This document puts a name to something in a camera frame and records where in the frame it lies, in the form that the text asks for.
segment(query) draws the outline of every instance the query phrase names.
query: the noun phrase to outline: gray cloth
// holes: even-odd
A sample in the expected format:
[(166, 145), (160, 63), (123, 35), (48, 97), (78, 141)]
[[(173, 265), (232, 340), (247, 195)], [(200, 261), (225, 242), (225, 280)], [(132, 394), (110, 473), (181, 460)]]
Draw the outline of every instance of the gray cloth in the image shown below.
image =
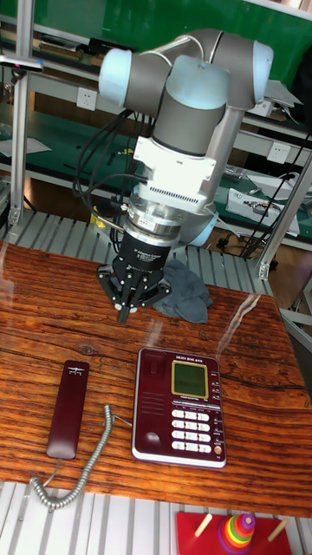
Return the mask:
[(154, 309), (187, 322), (207, 323), (207, 307), (212, 299), (202, 280), (179, 260), (167, 262), (164, 278), (170, 283), (172, 293), (155, 303)]

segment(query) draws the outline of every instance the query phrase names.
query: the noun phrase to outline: red phone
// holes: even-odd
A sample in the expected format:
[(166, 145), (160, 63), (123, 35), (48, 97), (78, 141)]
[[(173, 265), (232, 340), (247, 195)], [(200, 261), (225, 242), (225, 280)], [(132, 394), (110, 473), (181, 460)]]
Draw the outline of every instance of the red phone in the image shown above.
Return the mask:
[(140, 349), (132, 452), (141, 460), (225, 466), (220, 373), (214, 358)]

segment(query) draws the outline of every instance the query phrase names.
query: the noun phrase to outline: lcd display screen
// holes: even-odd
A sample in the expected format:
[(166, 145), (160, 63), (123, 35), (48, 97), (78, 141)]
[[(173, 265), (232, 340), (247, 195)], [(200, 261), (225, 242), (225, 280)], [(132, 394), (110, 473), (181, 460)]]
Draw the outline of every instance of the lcd display screen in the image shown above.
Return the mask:
[(207, 367), (203, 364), (173, 361), (172, 392), (175, 395), (207, 398)]

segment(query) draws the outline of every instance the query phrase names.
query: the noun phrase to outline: red base board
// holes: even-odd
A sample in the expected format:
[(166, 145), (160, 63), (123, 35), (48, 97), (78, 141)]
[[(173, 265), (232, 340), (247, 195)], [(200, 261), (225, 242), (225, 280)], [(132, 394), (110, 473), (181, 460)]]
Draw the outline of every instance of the red base board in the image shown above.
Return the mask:
[[(195, 531), (204, 517), (204, 514), (198, 513), (177, 513), (179, 555), (229, 555), (218, 539), (218, 525), (224, 516), (213, 515), (212, 521), (199, 538), (196, 538)], [(291, 555), (285, 530), (282, 530), (272, 542), (267, 540), (280, 522), (277, 519), (256, 519), (255, 533), (246, 555)]]

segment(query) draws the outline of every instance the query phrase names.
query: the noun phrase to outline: metal pole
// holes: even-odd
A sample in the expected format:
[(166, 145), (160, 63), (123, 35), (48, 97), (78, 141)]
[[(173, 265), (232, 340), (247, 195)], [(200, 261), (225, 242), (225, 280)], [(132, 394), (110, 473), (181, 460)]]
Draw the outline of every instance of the metal pole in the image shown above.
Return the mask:
[[(30, 58), (32, 54), (34, 7), (35, 0), (18, 0), (16, 55), (22, 58)], [(14, 91), (10, 225), (16, 224), (23, 214), (29, 83), (30, 72), (27, 72), (17, 81)]]
[(312, 152), (296, 182), (289, 199), (283, 209), (279, 222), (271, 233), (270, 239), (263, 249), (263, 253), (256, 262), (256, 269), (260, 279), (268, 279), (270, 262), (276, 254), (277, 247), (282, 243), (289, 226), (300, 208), (305, 195), (312, 183)]

